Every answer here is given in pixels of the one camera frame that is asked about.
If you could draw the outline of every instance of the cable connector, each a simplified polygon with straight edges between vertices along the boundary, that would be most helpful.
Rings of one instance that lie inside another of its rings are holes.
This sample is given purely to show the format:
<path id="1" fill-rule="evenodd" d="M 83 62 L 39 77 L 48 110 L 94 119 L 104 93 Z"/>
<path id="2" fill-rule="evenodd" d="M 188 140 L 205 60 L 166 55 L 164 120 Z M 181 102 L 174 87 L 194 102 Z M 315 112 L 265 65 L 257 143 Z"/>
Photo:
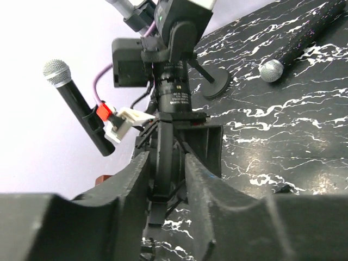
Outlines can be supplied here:
<path id="1" fill-rule="evenodd" d="M 121 123 L 117 120 L 118 126 L 116 126 L 116 118 L 122 121 Z M 108 119 L 105 134 L 112 140 L 120 143 L 132 126 L 141 126 L 144 122 L 154 118 L 155 116 L 139 110 L 122 108 L 116 115 L 114 114 L 114 117 Z"/>
<path id="2" fill-rule="evenodd" d="M 99 116 L 100 119 L 102 119 L 102 121 L 104 122 L 108 121 L 108 118 L 112 114 L 113 114 L 113 111 L 105 103 L 102 103 L 101 105 L 99 105 L 97 109 L 97 115 Z"/>

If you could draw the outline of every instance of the table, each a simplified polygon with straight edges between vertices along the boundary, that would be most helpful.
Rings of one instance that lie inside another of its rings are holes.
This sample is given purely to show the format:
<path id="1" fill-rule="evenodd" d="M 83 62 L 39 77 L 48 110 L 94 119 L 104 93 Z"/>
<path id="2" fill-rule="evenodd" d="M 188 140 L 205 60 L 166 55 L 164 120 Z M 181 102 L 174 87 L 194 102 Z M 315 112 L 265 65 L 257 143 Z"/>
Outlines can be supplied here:
<path id="1" fill-rule="evenodd" d="M 224 126 L 223 180 L 261 198 L 289 184 L 295 194 L 348 194 L 348 12 L 310 45 L 279 82 L 258 68 L 325 0 L 278 0 L 205 36 L 197 45 L 207 70 L 232 75 L 227 92 L 206 101 L 204 79 L 190 70 L 195 111 Z M 195 260 L 189 206 L 165 222 L 156 260 Z"/>

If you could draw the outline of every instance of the black mount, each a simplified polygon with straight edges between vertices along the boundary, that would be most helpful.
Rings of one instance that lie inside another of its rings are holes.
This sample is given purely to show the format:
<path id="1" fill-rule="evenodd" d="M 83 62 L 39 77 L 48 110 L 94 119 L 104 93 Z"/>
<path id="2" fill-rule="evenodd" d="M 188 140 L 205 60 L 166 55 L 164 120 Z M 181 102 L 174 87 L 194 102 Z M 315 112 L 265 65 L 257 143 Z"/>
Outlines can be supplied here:
<path id="1" fill-rule="evenodd" d="M 192 22 L 178 22 L 171 31 L 168 47 L 161 38 L 143 38 L 142 60 L 146 63 L 160 63 L 169 61 L 171 63 L 187 60 L 188 64 L 195 68 L 207 82 L 202 84 L 203 97 L 211 100 L 222 95 L 229 87 L 231 75 L 225 69 L 217 69 L 207 72 L 197 61 L 194 53 L 197 39 L 197 30 Z"/>
<path id="2" fill-rule="evenodd" d="M 165 219 L 181 203 L 188 203 L 185 185 L 185 155 L 197 156 L 214 175 L 221 177 L 222 126 L 205 126 L 206 113 L 158 113 L 137 137 L 135 156 L 150 151 L 156 162 L 150 177 L 150 211 L 143 236 L 156 238 Z"/>
<path id="3" fill-rule="evenodd" d="M 140 152 L 72 201 L 0 194 L 0 260 L 136 261 L 142 252 L 154 261 L 153 240 L 140 246 L 151 160 L 150 152 Z M 194 154 L 184 161 L 196 260 L 347 260 L 347 196 L 257 200 L 227 185 Z"/>

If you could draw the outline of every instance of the black camera body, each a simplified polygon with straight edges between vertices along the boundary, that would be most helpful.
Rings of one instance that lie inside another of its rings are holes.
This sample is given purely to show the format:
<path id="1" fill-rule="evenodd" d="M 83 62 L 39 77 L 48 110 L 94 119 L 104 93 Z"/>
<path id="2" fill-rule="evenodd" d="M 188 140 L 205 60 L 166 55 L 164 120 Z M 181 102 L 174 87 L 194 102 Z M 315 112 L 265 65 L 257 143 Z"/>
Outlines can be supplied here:
<path id="1" fill-rule="evenodd" d="M 116 38 L 111 47 L 114 87 L 145 87 L 151 79 L 152 64 L 141 58 L 141 40 Z"/>
<path id="2" fill-rule="evenodd" d="M 155 12 L 154 20 L 156 22 L 156 28 L 158 29 L 159 34 L 161 35 L 163 42 L 166 46 L 171 44 L 172 31 L 175 30 L 175 25 L 178 22 L 187 21 L 191 22 L 194 26 L 192 32 L 194 32 L 194 39 L 188 44 L 191 47 L 196 46 L 200 41 L 205 29 L 208 26 L 208 23 L 213 16 L 213 12 L 204 7 L 201 7 L 188 0 L 162 0 L 159 1 Z M 182 46 L 187 42 L 188 37 L 179 38 L 178 41 Z"/>

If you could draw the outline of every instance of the brown object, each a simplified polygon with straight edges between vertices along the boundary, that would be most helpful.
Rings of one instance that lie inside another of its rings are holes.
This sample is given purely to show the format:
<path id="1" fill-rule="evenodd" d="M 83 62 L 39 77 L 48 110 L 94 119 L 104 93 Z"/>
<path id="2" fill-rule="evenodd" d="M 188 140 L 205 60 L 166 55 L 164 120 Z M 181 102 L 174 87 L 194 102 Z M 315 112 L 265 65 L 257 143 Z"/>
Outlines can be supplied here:
<path id="1" fill-rule="evenodd" d="M 101 183 L 103 183 L 104 181 L 106 181 L 109 177 L 112 177 L 111 175 L 101 175 L 100 177 L 98 177 L 96 179 L 96 185 L 99 185 Z"/>

